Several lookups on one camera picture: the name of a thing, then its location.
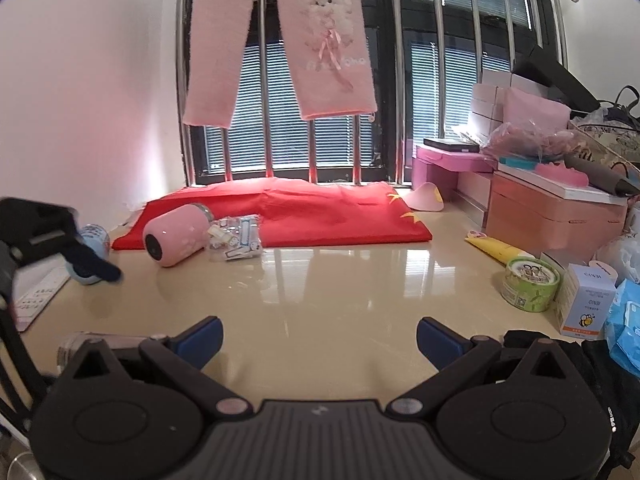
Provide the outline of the small blue round cup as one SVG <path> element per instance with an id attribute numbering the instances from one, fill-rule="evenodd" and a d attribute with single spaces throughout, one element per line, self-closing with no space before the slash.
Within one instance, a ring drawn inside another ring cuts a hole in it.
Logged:
<path id="1" fill-rule="evenodd" d="M 87 224 L 78 231 L 81 241 L 91 248 L 97 256 L 107 260 L 111 252 L 111 239 L 106 229 L 97 224 Z M 93 285 L 101 279 L 90 274 L 86 269 L 77 264 L 65 263 L 66 271 L 70 277 L 81 285 Z"/>

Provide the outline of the pink insulated cup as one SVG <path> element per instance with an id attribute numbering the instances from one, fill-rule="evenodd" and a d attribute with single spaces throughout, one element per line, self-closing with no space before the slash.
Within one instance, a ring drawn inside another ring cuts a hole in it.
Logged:
<path id="1" fill-rule="evenodd" d="M 214 216 L 206 206 L 182 205 L 145 225 L 144 248 L 159 266 L 170 268 L 207 246 L 213 222 Z"/>

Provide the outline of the white paper card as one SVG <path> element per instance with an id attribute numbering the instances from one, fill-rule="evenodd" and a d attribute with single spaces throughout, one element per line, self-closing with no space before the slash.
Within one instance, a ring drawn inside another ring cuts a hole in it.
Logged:
<path id="1" fill-rule="evenodd" d="M 15 301 L 16 328 L 20 333 L 28 330 L 69 279 L 64 266 L 58 266 Z"/>

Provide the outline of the green round tin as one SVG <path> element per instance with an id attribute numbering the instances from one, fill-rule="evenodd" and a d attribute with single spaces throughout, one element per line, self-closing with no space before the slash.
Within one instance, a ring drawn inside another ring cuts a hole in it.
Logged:
<path id="1" fill-rule="evenodd" d="M 548 310 L 560 281 L 559 272 L 548 263 L 534 258 L 513 258 L 506 264 L 500 294 L 512 307 L 541 313 Z"/>

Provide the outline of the yellow tube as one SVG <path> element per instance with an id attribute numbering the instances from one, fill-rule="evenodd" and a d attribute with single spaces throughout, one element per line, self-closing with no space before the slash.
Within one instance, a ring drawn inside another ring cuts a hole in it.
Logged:
<path id="1" fill-rule="evenodd" d="M 466 234 L 465 241 L 505 266 L 515 258 L 535 258 L 534 255 L 524 249 L 506 244 L 482 232 L 470 231 Z"/>

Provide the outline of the clear bag of small bottles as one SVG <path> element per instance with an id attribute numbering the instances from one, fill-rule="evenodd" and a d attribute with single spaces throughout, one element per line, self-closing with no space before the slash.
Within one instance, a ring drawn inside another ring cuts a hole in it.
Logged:
<path id="1" fill-rule="evenodd" d="M 259 228 L 258 214 L 224 217 L 215 221 L 207 230 L 209 258 L 229 262 L 260 257 L 264 248 Z"/>

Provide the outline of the white orange bee box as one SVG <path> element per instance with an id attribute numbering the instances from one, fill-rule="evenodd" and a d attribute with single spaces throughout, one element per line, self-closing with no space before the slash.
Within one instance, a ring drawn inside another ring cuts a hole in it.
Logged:
<path id="1" fill-rule="evenodd" d="M 615 282 L 602 269 L 570 263 L 554 300 L 560 334 L 597 339 L 615 294 Z"/>

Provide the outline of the pink cap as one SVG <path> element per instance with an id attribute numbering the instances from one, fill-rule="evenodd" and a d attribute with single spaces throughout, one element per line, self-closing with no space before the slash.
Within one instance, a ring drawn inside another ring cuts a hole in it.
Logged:
<path id="1" fill-rule="evenodd" d="M 404 202 L 410 209 L 421 212 L 439 212 L 445 207 L 442 194 L 433 182 L 424 182 L 410 191 Z"/>

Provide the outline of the blue tissue pack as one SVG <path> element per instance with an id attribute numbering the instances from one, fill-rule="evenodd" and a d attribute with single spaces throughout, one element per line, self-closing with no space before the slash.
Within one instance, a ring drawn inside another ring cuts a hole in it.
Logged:
<path id="1" fill-rule="evenodd" d="M 639 285 L 623 280 L 603 326 L 610 357 L 636 377 L 640 376 L 639 300 Z"/>

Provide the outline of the pink storage box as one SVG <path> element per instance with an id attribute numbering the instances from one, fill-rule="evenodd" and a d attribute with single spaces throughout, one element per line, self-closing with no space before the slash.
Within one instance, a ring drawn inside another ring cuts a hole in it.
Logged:
<path id="1" fill-rule="evenodd" d="M 532 255 L 562 250 L 589 260 L 623 232 L 627 204 L 566 200 L 543 188 L 496 172 L 485 233 Z"/>

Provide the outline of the red flag cloth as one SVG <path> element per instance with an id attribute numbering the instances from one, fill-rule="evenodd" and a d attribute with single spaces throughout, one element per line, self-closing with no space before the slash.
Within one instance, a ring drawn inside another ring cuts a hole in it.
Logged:
<path id="1" fill-rule="evenodd" d="M 433 235 L 385 182 L 363 186 L 257 178 L 183 188 L 151 200 L 115 250 L 141 250 L 143 228 L 186 204 L 202 204 L 215 218 L 257 214 L 267 248 L 427 243 Z"/>

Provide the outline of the pink small stool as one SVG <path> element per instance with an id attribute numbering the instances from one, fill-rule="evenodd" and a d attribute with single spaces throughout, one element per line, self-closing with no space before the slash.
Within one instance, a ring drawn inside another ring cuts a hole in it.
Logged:
<path id="1" fill-rule="evenodd" d="M 439 189 L 442 199 L 450 202 L 457 189 L 459 174 L 491 174 L 496 167 L 491 157 L 480 153 L 450 152 L 419 145 L 412 158 L 411 187 L 416 190 L 431 182 Z"/>

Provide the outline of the black flat device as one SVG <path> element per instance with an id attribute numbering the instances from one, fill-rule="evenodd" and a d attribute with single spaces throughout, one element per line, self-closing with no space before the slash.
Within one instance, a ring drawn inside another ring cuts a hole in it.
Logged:
<path id="1" fill-rule="evenodd" d="M 429 148 L 437 148 L 451 153 L 478 153 L 480 146 L 460 139 L 424 139 L 423 144 Z"/>

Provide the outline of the white stacked boxes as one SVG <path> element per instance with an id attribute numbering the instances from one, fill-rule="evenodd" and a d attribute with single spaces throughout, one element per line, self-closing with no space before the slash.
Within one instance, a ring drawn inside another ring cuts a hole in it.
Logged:
<path id="1" fill-rule="evenodd" d="M 486 70 L 472 89 L 468 116 L 470 133 L 487 136 L 503 120 L 503 101 L 507 88 L 517 88 L 533 96 L 546 98 L 549 88 L 503 70 Z"/>

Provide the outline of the pink paper bag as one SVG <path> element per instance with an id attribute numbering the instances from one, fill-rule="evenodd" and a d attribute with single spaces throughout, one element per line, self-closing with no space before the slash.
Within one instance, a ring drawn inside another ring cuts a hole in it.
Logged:
<path id="1" fill-rule="evenodd" d="M 507 88 L 503 97 L 503 121 L 525 131 L 556 133 L 567 127 L 570 108 L 518 88 Z"/>

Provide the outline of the black handbag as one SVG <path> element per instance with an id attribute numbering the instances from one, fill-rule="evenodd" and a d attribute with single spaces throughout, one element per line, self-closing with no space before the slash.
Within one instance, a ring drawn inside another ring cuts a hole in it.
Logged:
<path id="1" fill-rule="evenodd" d="M 628 104 L 624 104 L 622 96 L 625 91 L 629 91 L 632 94 L 632 99 Z M 634 116 L 632 111 L 639 105 L 640 94 L 639 91 L 631 84 L 626 84 L 617 93 L 614 101 L 601 100 L 600 103 L 604 106 L 603 117 L 605 122 L 615 122 L 616 124 L 624 125 L 628 128 L 638 130 L 639 129 L 639 117 Z"/>

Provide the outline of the pink children's trousers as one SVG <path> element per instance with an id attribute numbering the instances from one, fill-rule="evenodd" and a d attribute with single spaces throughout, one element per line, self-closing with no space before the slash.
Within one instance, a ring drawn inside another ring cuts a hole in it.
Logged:
<path id="1" fill-rule="evenodd" d="M 192 0 L 183 120 L 228 128 L 254 0 Z M 288 69 L 303 120 L 376 112 L 361 0 L 277 0 Z"/>

